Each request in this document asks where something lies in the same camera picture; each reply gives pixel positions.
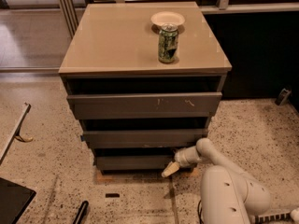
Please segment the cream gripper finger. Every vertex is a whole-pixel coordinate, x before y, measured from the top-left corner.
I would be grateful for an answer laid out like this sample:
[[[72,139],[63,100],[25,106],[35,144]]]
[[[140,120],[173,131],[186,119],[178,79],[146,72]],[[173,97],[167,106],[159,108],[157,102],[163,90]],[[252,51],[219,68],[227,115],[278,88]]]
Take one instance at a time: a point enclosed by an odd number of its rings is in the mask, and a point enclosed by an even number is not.
[[[176,161],[170,161],[162,172],[162,177],[169,177],[179,170],[179,164]]]

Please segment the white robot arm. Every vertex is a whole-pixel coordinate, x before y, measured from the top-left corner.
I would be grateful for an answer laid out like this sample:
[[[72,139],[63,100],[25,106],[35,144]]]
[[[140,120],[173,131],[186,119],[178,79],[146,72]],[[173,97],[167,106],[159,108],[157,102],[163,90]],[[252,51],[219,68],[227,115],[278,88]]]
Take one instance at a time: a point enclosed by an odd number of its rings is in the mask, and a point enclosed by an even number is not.
[[[261,215],[269,209],[269,190],[221,154],[208,138],[199,139],[195,146],[179,149],[162,177],[205,161],[212,163],[202,174],[200,183],[205,224],[250,224],[250,216]]]

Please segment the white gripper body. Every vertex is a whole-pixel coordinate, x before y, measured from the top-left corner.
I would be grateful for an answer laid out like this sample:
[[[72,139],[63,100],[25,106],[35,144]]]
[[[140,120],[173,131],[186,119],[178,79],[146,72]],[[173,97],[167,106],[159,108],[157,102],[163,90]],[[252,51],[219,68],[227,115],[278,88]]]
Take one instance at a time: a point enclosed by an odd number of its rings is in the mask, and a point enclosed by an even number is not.
[[[175,154],[175,162],[180,167],[189,167],[202,161],[196,146],[179,149]]]

